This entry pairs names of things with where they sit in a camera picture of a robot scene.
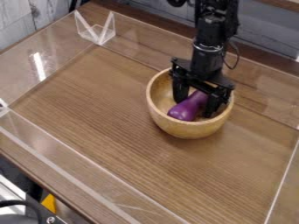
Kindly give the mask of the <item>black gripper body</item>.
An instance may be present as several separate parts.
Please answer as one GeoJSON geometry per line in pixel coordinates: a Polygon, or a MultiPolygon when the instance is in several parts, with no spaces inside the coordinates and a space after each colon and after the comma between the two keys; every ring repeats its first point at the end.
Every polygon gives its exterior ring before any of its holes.
{"type": "Polygon", "coordinates": [[[226,101],[234,84],[224,76],[221,69],[225,65],[225,46],[192,44],[190,59],[172,58],[169,75],[185,80],[189,87],[206,95],[217,94],[226,101]]]}

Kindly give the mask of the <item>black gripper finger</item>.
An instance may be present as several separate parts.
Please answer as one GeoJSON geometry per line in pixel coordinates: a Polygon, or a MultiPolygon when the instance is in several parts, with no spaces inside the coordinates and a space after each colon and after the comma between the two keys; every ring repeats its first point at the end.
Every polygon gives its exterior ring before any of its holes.
{"type": "Polygon", "coordinates": [[[208,96],[205,109],[202,112],[202,116],[205,118],[209,118],[212,114],[217,111],[220,104],[221,104],[221,96],[218,94],[210,94],[208,96]]]}
{"type": "Polygon", "coordinates": [[[180,103],[188,96],[189,86],[185,80],[180,78],[172,79],[172,98],[176,103],[180,103]]]}

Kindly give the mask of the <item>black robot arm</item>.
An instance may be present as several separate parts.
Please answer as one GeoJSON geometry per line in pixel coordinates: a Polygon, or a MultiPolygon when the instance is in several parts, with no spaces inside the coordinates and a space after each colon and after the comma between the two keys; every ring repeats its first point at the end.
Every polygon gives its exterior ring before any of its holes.
{"type": "Polygon", "coordinates": [[[229,41],[238,29],[238,0],[194,0],[196,36],[192,41],[190,60],[172,57],[172,98],[176,105],[166,115],[181,121],[193,121],[198,110],[212,117],[220,106],[229,102],[234,84],[221,72],[226,46],[238,49],[229,41]]]}

